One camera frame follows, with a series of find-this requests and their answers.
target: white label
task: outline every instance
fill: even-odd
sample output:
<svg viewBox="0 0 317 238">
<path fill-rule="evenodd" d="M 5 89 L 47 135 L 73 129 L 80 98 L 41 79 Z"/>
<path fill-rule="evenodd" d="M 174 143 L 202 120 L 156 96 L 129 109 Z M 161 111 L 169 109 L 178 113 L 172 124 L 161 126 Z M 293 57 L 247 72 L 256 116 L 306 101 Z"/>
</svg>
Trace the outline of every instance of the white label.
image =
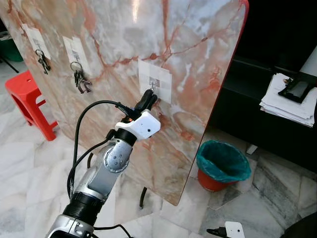
<svg viewBox="0 0 317 238">
<path fill-rule="evenodd" d="M 29 28 L 27 24 L 22 24 L 22 28 L 25 30 L 26 35 L 29 38 L 29 41 L 32 45 L 34 51 L 41 50 L 43 51 L 46 58 L 51 59 L 51 55 L 48 51 L 48 48 L 45 45 L 44 39 L 37 28 Z"/>
<path fill-rule="evenodd" d="M 139 59 L 140 93 L 154 86 L 154 92 L 167 103 L 172 101 L 172 75 L 169 70 L 155 66 Z"/>
<path fill-rule="evenodd" d="M 73 37 L 73 39 L 67 38 L 63 36 L 65 48 L 67 51 L 69 62 L 79 62 L 83 67 L 85 73 L 91 75 L 91 71 L 88 65 L 88 61 L 84 52 L 83 45 L 81 41 L 77 37 Z"/>
</svg>

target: red plastic stool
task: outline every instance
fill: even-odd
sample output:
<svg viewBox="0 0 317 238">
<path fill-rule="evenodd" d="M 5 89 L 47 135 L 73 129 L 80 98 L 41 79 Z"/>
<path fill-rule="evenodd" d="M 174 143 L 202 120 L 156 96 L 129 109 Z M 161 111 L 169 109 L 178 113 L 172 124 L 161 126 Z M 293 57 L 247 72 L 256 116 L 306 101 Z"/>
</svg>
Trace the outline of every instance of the red plastic stool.
<svg viewBox="0 0 317 238">
<path fill-rule="evenodd" d="M 41 96 L 41 92 L 30 71 L 21 73 L 8 80 L 5 83 L 5 87 L 24 115 L 28 124 L 36 125 L 41 130 L 46 140 L 54 140 L 56 135 L 53 132 L 53 128 L 57 126 L 57 121 L 49 124 L 41 112 L 39 107 L 46 102 L 45 100 L 36 103 L 36 99 Z"/>
</svg>

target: stack of papers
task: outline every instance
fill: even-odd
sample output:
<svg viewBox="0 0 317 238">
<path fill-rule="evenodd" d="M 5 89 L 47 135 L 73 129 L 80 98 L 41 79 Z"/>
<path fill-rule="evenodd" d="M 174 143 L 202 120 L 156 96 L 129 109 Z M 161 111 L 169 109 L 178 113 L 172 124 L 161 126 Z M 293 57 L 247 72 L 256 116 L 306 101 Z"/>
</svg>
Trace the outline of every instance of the stack of papers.
<svg viewBox="0 0 317 238">
<path fill-rule="evenodd" d="M 278 95 L 278 92 L 285 88 L 283 80 L 288 78 L 282 73 L 273 76 L 266 95 L 261 100 L 261 110 L 313 127 L 315 122 L 314 112 L 317 100 L 317 88 L 313 88 L 301 104 L 296 103 Z"/>
</svg>

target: white device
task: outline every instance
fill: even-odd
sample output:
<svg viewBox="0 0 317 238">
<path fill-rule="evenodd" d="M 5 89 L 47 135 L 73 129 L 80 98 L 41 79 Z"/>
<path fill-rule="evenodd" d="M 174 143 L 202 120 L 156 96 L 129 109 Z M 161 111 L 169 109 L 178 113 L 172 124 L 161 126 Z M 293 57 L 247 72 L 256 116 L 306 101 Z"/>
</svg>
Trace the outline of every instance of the white device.
<svg viewBox="0 0 317 238">
<path fill-rule="evenodd" d="M 139 118 L 129 123 L 118 122 L 114 129 L 125 129 L 134 134 L 137 140 L 144 140 L 160 130 L 160 122 L 145 109 Z"/>
<path fill-rule="evenodd" d="M 227 237 L 244 238 L 242 225 L 239 222 L 225 222 Z"/>
</svg>

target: white paper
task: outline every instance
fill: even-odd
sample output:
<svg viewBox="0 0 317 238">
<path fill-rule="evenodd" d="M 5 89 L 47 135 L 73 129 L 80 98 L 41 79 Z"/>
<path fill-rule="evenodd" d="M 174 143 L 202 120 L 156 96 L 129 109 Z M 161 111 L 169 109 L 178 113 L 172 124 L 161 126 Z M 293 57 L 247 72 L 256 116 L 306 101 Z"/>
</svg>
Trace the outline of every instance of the white paper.
<svg viewBox="0 0 317 238">
<path fill-rule="evenodd" d="M 34 51 L 41 50 L 43 51 L 46 58 L 51 59 L 48 48 L 45 45 L 44 39 L 37 28 L 29 28 L 27 24 L 22 24 L 22 28 L 25 30 L 26 35 L 29 38 L 29 41 L 32 45 Z"/>
<path fill-rule="evenodd" d="M 139 83 L 140 93 L 155 86 L 155 94 L 167 103 L 172 101 L 172 74 L 169 70 L 155 66 L 139 59 Z"/>
<path fill-rule="evenodd" d="M 312 127 L 317 100 L 317 88 L 313 88 L 301 104 L 278 95 L 285 88 L 283 79 L 288 77 L 278 73 L 273 76 L 266 95 L 260 103 L 261 110 Z"/>
<path fill-rule="evenodd" d="M 69 62 L 79 62 L 83 67 L 84 73 L 91 75 L 91 70 L 84 52 L 83 45 L 81 41 L 77 37 L 73 37 L 72 39 L 63 36 L 65 48 L 67 51 Z"/>
</svg>

